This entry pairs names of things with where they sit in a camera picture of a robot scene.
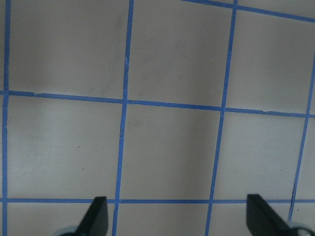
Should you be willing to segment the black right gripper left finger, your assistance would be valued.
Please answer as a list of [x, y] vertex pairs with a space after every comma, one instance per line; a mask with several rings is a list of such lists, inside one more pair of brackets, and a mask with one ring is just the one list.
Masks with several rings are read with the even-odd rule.
[[76, 236], [105, 236], [109, 227], [107, 198], [95, 197], [78, 225]]

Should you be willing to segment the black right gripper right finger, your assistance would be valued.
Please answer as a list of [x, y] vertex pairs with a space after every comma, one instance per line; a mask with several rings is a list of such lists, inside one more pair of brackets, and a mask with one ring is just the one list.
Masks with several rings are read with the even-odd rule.
[[259, 194], [248, 194], [246, 225], [252, 236], [293, 236], [294, 230]]

